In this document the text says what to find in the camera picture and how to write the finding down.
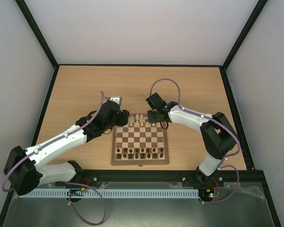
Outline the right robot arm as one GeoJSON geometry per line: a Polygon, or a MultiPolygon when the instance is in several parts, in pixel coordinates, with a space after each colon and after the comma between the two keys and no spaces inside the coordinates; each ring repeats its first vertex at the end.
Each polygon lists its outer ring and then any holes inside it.
{"type": "Polygon", "coordinates": [[[227,117],[220,112],[204,114],[187,109],[179,103],[166,103],[158,93],[146,98],[151,110],[147,112],[150,123],[178,123],[201,133],[207,154],[196,169],[196,178],[202,185],[213,180],[213,174],[235,146],[240,149],[237,134],[227,117]]]}

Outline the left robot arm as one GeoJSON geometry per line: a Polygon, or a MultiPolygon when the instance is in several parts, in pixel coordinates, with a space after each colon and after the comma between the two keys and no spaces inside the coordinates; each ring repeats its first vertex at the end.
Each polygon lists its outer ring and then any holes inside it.
{"type": "Polygon", "coordinates": [[[125,126],[129,112],[121,110],[121,102],[120,96],[110,97],[98,110],[81,117],[63,133],[26,149],[14,147],[3,170],[12,190],[18,195],[25,195],[42,184],[74,180],[81,171],[76,162],[59,165],[49,165],[49,162],[76,146],[100,137],[114,126],[125,126]]]}

